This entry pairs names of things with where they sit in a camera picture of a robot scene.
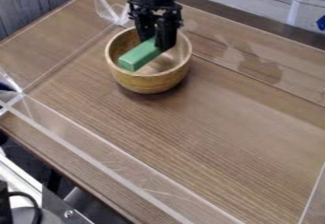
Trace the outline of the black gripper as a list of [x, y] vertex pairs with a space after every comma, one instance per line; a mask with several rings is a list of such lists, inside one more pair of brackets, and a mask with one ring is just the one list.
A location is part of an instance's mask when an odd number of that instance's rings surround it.
[[183, 6], [173, 3], [169, 6], [146, 4], [143, 0], [128, 0], [130, 18], [135, 21], [138, 37], [142, 42], [155, 35], [155, 46], [167, 51], [177, 44], [178, 28], [183, 25]]

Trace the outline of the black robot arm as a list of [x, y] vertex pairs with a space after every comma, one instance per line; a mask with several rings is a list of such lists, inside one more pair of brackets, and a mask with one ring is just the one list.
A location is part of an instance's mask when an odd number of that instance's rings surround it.
[[183, 6], [177, 0], [128, 0], [130, 18], [135, 21], [142, 42], [154, 38], [161, 52], [177, 44], [178, 29], [183, 25]]

